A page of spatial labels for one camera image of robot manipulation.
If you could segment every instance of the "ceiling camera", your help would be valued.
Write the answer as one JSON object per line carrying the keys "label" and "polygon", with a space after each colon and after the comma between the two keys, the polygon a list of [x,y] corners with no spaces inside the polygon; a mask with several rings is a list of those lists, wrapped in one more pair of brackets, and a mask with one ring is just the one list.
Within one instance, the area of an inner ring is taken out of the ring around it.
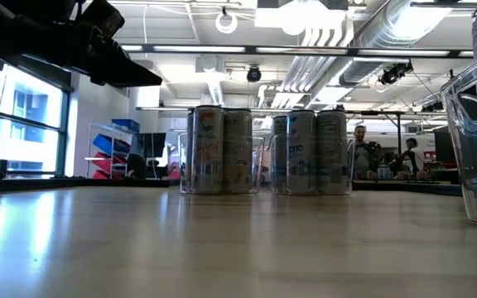
{"label": "ceiling camera", "polygon": [[261,80],[261,70],[258,69],[258,66],[251,66],[246,78],[250,83],[257,83],[259,80]]}
{"label": "ceiling camera", "polygon": [[395,84],[410,71],[413,71],[413,65],[411,61],[408,63],[395,64],[390,68],[384,69],[383,74],[378,77],[378,82],[382,83],[383,85]]}

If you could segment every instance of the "ceiling duct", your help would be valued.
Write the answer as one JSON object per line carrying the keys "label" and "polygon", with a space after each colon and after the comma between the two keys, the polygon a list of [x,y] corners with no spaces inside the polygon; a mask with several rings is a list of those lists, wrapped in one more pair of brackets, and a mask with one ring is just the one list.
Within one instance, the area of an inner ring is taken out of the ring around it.
{"label": "ceiling duct", "polygon": [[[411,7],[412,0],[391,0],[388,5],[354,39],[353,47],[407,48],[415,45],[432,31],[446,15],[449,8]],[[312,89],[308,104],[333,104],[352,88],[329,88],[326,85],[358,86],[370,75],[380,70],[383,62],[357,61],[340,58],[328,69],[326,75]]]}
{"label": "ceiling duct", "polygon": [[207,82],[214,105],[224,104],[220,82],[225,77],[224,58],[215,55],[202,55],[196,58],[195,72]]}

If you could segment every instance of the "desk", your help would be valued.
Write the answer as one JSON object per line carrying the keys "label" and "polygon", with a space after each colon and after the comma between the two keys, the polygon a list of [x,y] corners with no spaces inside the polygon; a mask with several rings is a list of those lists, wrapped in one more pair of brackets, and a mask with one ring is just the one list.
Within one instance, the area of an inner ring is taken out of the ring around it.
{"label": "desk", "polygon": [[0,297],[476,297],[460,197],[0,195]]}

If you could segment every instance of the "silver ventilation duct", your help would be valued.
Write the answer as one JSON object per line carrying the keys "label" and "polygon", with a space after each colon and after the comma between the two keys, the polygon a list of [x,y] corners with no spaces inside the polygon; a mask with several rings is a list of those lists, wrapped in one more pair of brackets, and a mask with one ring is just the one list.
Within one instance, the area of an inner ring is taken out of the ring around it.
{"label": "silver ventilation duct", "polygon": [[[389,4],[354,39],[353,47],[408,48],[432,31],[446,15],[449,8],[410,7],[412,0],[391,0]],[[382,62],[362,61],[352,58],[337,59],[312,89],[312,99],[318,103],[333,104],[353,89],[325,87],[326,85],[357,86],[380,70]]]}

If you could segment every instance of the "computer monitor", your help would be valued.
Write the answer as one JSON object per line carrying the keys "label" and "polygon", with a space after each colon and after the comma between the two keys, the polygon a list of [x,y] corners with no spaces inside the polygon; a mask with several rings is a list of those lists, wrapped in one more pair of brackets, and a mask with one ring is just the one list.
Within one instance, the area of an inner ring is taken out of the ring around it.
{"label": "computer monitor", "polygon": [[436,159],[443,163],[455,164],[454,144],[448,132],[434,132],[436,137]]}
{"label": "computer monitor", "polygon": [[162,157],[163,148],[165,147],[166,134],[159,133],[142,133],[143,155],[144,157]]}

